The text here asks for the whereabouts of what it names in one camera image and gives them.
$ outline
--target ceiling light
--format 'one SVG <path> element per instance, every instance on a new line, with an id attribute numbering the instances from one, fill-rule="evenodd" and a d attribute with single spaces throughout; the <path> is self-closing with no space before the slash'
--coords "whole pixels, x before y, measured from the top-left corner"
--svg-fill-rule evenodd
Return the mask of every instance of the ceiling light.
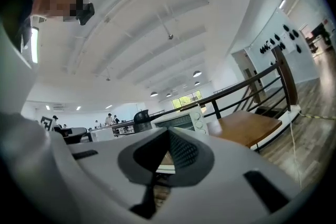
<path id="1" fill-rule="evenodd" d="M 30 38 L 30 48 L 32 50 L 32 53 L 31 53 L 31 60 L 34 62 L 34 63 L 37 63 L 38 60 L 37 60 L 37 36 L 38 36 L 38 28 L 35 28 L 33 27 L 31 29 L 31 38 Z"/>
<path id="2" fill-rule="evenodd" d="M 202 72 L 200 72 L 200 71 L 195 71 L 194 74 L 193 74 L 193 77 L 196 78 L 196 77 L 198 77 L 200 74 L 202 74 Z"/>
<path id="3" fill-rule="evenodd" d="M 282 7 L 284 6 L 285 2 L 286 2 L 286 0 L 282 0 L 282 2 L 281 2 L 281 4 L 280 4 L 279 8 L 282 8 Z"/>

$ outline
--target white ceiling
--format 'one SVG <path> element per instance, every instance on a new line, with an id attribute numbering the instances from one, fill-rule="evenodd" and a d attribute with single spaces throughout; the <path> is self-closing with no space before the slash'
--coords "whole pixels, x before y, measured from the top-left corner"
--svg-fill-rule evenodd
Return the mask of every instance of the white ceiling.
<path id="1" fill-rule="evenodd" d="M 211 80 L 205 63 L 211 47 L 209 22 L 220 12 L 213 10 L 212 0 L 90 1 L 96 13 L 85 26 L 53 19 L 37 24 L 39 80 L 30 93 L 33 101 L 143 102 L 152 100 L 151 91 L 164 96 L 183 84 L 193 87 L 195 70 L 202 72 L 197 78 L 201 83 Z M 225 19 L 230 23 L 242 7 L 234 0 L 228 3 L 232 6 Z M 47 91 L 43 83 L 55 86 L 53 92 L 41 95 Z M 71 90 L 75 93 L 66 98 Z"/>

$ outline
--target window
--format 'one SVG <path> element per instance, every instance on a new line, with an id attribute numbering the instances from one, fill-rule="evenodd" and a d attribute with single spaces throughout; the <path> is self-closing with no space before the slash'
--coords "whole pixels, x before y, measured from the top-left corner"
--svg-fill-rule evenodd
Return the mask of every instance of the window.
<path id="1" fill-rule="evenodd" d="M 178 99 L 174 99 L 172 103 L 173 103 L 174 108 L 178 109 L 184 105 L 191 104 L 200 99 L 202 99 L 202 95 L 201 95 L 201 92 L 198 90 L 196 92 L 182 96 Z"/>

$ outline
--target desk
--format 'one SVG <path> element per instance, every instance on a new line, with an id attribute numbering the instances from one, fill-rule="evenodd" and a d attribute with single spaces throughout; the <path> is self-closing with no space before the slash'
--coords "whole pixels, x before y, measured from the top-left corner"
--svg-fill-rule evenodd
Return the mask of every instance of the desk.
<path id="1" fill-rule="evenodd" d="M 281 126 L 281 121 L 247 111 L 237 111 L 207 124 L 209 135 L 251 147 Z"/>

